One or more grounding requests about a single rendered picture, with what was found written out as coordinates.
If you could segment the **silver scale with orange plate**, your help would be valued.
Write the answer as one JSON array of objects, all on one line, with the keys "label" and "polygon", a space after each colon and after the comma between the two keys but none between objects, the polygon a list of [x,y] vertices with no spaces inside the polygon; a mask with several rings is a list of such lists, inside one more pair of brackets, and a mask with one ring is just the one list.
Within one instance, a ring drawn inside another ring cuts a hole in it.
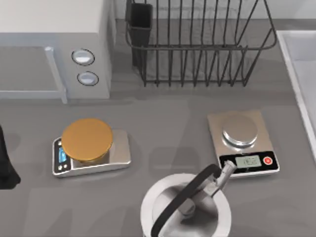
[{"label": "silver scale with orange plate", "polygon": [[52,174],[58,178],[124,169],[131,161],[128,133],[98,118],[72,122],[52,142]]}]

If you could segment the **small microwave knob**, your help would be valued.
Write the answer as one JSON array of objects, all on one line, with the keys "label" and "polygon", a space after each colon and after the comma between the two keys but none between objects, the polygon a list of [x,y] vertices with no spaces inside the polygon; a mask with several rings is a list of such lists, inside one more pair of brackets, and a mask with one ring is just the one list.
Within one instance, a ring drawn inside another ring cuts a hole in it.
[{"label": "small microwave knob", "polygon": [[95,86],[99,82],[99,77],[91,71],[86,71],[79,73],[77,80],[84,86]]}]

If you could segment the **black cutlery holder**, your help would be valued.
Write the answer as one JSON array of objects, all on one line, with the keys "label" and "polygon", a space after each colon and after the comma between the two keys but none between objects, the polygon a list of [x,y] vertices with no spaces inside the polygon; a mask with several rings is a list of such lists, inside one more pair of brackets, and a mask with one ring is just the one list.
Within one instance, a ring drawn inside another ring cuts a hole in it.
[{"label": "black cutlery holder", "polygon": [[149,3],[137,3],[126,0],[125,19],[132,49],[132,65],[143,68],[143,57],[146,57],[150,41],[153,20],[153,6]]}]

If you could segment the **silver scale with red button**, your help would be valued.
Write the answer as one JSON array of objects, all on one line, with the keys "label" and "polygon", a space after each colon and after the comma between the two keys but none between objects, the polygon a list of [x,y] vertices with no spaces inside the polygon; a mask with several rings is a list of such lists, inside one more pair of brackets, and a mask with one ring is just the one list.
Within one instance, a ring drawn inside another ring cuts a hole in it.
[{"label": "silver scale with red button", "polygon": [[219,166],[230,161],[237,167],[232,178],[280,171],[260,110],[210,113],[207,120]]}]

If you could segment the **large microwave knob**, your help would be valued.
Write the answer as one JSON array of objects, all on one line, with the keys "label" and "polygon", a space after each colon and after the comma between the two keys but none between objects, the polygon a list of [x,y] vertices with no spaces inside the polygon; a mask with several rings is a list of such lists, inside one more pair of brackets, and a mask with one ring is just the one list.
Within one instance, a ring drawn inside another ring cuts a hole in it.
[{"label": "large microwave knob", "polygon": [[95,61],[94,54],[88,49],[78,49],[73,51],[71,58],[76,64],[81,66],[89,66]]}]

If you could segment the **pale microwave oven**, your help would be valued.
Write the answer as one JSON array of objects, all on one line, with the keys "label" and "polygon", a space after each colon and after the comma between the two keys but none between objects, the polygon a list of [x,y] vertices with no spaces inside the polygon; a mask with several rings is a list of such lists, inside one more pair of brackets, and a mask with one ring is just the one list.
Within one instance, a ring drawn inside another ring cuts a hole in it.
[{"label": "pale microwave oven", "polygon": [[[110,97],[115,42],[114,0],[0,0],[0,46],[53,47],[68,102]],[[90,50],[94,63],[76,64],[78,49]],[[99,77],[95,86],[78,82],[86,71]]]}]

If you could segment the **microwave door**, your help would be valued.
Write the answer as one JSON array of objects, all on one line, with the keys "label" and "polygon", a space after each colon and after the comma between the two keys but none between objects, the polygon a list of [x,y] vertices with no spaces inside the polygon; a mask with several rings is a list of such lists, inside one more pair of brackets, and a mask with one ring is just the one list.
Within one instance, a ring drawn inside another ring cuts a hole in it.
[{"label": "microwave door", "polygon": [[61,99],[67,89],[51,46],[0,46],[0,99]]}]

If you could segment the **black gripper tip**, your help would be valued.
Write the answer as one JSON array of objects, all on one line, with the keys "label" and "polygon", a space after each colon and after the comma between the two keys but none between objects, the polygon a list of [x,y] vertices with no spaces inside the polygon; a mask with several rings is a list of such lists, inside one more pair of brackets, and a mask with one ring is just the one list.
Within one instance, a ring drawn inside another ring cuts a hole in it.
[{"label": "black gripper tip", "polygon": [[12,190],[20,183],[21,178],[10,161],[0,125],[0,190]]}]

